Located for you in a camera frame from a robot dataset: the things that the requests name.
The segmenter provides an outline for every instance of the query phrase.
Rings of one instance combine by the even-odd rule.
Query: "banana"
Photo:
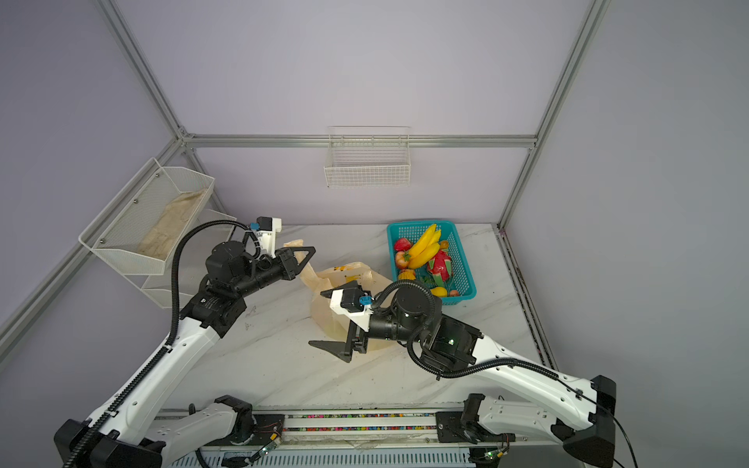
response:
[[[435,242],[440,242],[440,237],[442,237],[442,231],[441,230],[434,232],[434,236],[431,237],[431,242],[429,243],[429,245],[431,245],[431,244],[433,244]]]
[[[418,254],[416,257],[412,257],[408,261],[408,267],[411,268],[412,270],[423,267],[424,265],[426,265],[426,262],[430,261],[439,251],[440,251],[439,243],[433,243],[430,246],[427,246],[427,248],[424,249],[423,252]]]
[[[432,237],[434,237],[434,232],[437,230],[437,225],[433,224],[427,228],[426,231],[424,231],[424,234],[422,234],[421,237],[419,237],[419,240],[409,249],[408,256],[410,258],[416,257],[421,252],[424,252],[424,249],[426,249],[429,244],[431,244],[429,241]]]

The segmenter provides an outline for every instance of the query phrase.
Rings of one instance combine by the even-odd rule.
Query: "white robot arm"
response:
[[[293,279],[315,253],[313,247],[275,249],[280,219],[258,218],[253,228],[259,228],[259,235],[238,222],[209,222],[180,241],[173,275],[185,242],[201,229],[219,223],[247,230],[244,242],[216,246],[206,260],[208,274],[199,292],[181,311],[175,302],[172,330],[164,342],[88,419],[70,419],[58,430],[55,444],[66,461],[65,468],[163,468],[210,441],[229,437],[231,443],[242,445],[252,437],[252,405],[228,395],[186,418],[150,428],[191,367],[246,309],[244,297],[279,279]],[[250,237],[255,242],[254,255],[245,250]],[[306,253],[301,262],[295,258],[297,251]],[[381,308],[394,291],[391,306]],[[394,282],[377,297],[356,282],[322,294],[331,299],[333,311],[351,319],[348,338],[346,342],[310,341],[310,345],[350,362],[354,351],[366,352],[370,338],[403,341],[411,359],[437,378],[475,374],[530,402],[500,403],[470,395],[455,427],[449,428],[461,440],[497,440],[498,434],[507,431],[539,434],[559,441],[570,455],[588,464],[612,466],[616,402],[612,380],[559,374],[511,352],[478,329],[442,314],[441,301],[418,282]],[[415,343],[419,343],[421,356],[413,349]],[[269,443],[265,450],[272,447]]]
[[[380,307],[395,292],[388,308]],[[527,399],[528,404],[483,401],[471,395],[461,416],[463,440],[493,440],[501,432],[544,434],[578,460],[611,467],[615,449],[616,384],[561,374],[513,353],[478,329],[442,314],[442,302],[422,283],[402,280],[373,298],[356,282],[323,291],[330,308],[351,319],[347,341],[310,341],[346,362],[365,353],[369,339],[397,340],[420,368],[440,378],[475,374]],[[421,356],[413,349],[421,347]]]

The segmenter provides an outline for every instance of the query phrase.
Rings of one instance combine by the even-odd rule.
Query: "marble table surface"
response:
[[[362,261],[390,278],[385,228],[288,226],[277,245],[304,239],[304,245],[317,250],[310,261],[316,271]],[[538,362],[492,226],[458,225],[458,233],[478,294],[444,306],[443,313]],[[311,298],[312,292],[299,280],[277,282],[247,297],[243,316],[190,370],[164,408],[186,408],[190,403],[205,407],[227,394],[258,409],[443,406],[462,402],[471,392],[521,399],[481,377],[437,381],[416,367],[397,344],[355,353],[350,363],[314,349],[307,341],[329,338],[309,316]]]

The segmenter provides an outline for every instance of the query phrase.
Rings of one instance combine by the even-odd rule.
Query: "aluminum frame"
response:
[[[509,240],[504,232],[504,228],[512,217],[512,213],[518,204],[518,199],[527,184],[530,173],[538,161],[545,140],[560,113],[560,109],[574,81],[580,63],[601,23],[609,1],[591,1],[536,135],[414,135],[409,137],[409,145],[412,148],[528,149],[523,167],[515,181],[502,216],[497,223],[499,229],[497,239],[500,242],[503,254],[505,255],[505,262],[515,283],[518,298],[524,307],[524,311],[526,311],[529,327],[532,332],[535,332],[534,340],[537,340],[536,344],[539,347],[539,353],[544,348],[543,351],[546,353],[546,359],[549,360],[550,366],[553,367],[556,367],[556,363],[551,355],[551,350],[548,348],[548,343],[533,308],[533,302],[530,300],[530,295],[525,288],[522,275],[512,254],[512,249],[509,247]],[[161,118],[172,134],[172,140],[157,157],[160,164],[168,164],[176,154],[182,152],[196,171],[207,174],[205,167],[195,151],[196,148],[326,148],[330,143],[330,136],[328,135],[193,135],[188,133],[182,127],[170,106],[154,72],[148,65],[145,54],[137,44],[135,36],[127,25],[116,1],[94,0],[94,3],[108,25],[115,41],[120,46],[124,57],[133,68],[147,95],[156,106]],[[388,139],[389,137],[377,136],[376,138]],[[121,204],[124,200],[129,199],[128,195],[134,189],[137,189],[137,186],[142,182],[141,177],[143,176],[144,174],[137,174],[120,191],[115,199],[107,205],[105,211],[108,213],[102,216],[102,222],[116,216],[118,210],[121,209]],[[215,190],[211,196],[211,200],[217,210],[223,213],[226,212],[225,205],[221,202]],[[89,234],[95,235],[96,230],[93,229]],[[62,288],[77,273],[89,255],[90,252],[83,245],[76,245],[10,318],[4,323],[0,323],[0,371],[4,369],[14,350],[17,349],[18,344],[24,340],[28,331],[41,317],[49,304],[57,297]]]
[[[512,187],[512,192],[510,193],[505,208],[502,211],[500,221],[497,223],[500,229],[507,227],[507,223],[512,217],[512,212],[515,211],[515,207],[518,206],[520,195],[523,193],[523,189],[525,189],[525,186],[528,183],[533,167],[539,160],[544,143],[554,126],[554,122],[559,116],[564,100],[567,98],[567,94],[572,87],[577,71],[580,69],[580,64],[583,61],[585,52],[590,47],[590,42],[603,20],[609,2],[610,0],[592,0],[588,7],[583,25],[580,27],[580,31],[577,33],[577,38],[572,44],[569,57],[567,57],[567,62],[565,62],[565,66],[562,69],[562,75],[557,82],[557,86],[554,88],[554,92],[551,95],[551,100],[549,100],[544,117],[541,119],[539,131],[536,132],[536,145],[528,150],[528,154],[523,163],[523,167],[520,170],[518,179]]]
[[[402,136],[346,135],[387,143]],[[327,148],[330,135],[187,135],[188,148]],[[409,135],[411,148],[534,148],[535,135]]]

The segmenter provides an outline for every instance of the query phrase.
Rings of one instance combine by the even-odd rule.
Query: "wire mesh basket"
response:
[[[188,229],[193,229],[204,222],[216,221],[218,219],[230,219],[236,221],[237,218],[228,214],[219,213],[218,211],[205,208],[195,220],[190,224]],[[198,293],[201,281],[206,274],[205,259],[211,254],[213,248],[229,240],[234,226],[216,225],[198,232],[187,243],[185,250],[180,256],[180,309],[187,305],[190,298]],[[146,296],[151,298],[162,309],[172,307],[172,262],[166,265],[164,274],[151,275],[146,278],[143,285],[137,285]]]
[[[98,240],[79,241],[121,275],[161,275],[171,264],[177,242],[194,223],[213,193],[213,177],[183,167],[162,167],[148,178],[130,203]],[[142,243],[161,219],[167,205],[182,194],[192,196],[187,209],[172,224],[173,235],[163,241],[157,256],[144,255]]]
[[[347,127],[356,129],[407,127]],[[408,134],[330,135],[325,179],[330,188],[407,186],[411,177]]]

